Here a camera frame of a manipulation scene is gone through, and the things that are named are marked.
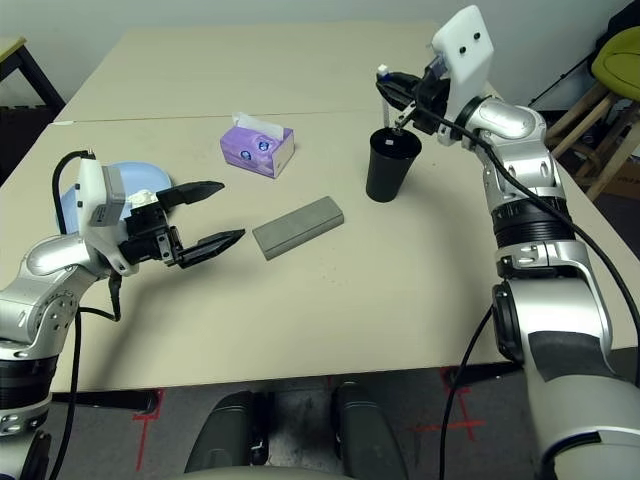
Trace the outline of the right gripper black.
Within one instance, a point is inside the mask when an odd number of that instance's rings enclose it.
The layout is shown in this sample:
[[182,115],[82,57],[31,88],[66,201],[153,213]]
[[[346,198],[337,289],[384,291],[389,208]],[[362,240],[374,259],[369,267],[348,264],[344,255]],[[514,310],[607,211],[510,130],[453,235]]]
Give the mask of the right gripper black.
[[391,72],[377,82],[376,88],[382,98],[393,108],[407,108],[415,102],[412,116],[413,126],[433,135],[440,123],[428,112],[444,117],[450,90],[450,79],[439,77],[431,67],[426,67],[422,77],[404,72]]

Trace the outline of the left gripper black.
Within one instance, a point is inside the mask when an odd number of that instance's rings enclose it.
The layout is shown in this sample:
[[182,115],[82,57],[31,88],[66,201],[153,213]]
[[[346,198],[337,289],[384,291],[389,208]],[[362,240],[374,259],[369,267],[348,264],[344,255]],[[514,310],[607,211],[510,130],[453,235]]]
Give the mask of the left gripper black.
[[[177,228],[167,223],[165,211],[202,201],[224,188],[221,182],[194,181],[158,191],[156,198],[160,204],[133,208],[125,218],[127,239],[118,246],[120,253],[131,265],[147,260],[174,265],[176,251],[182,244]],[[245,229],[230,230],[200,239],[194,246],[177,253],[177,265],[186,269],[217,257],[234,246],[245,233]]]

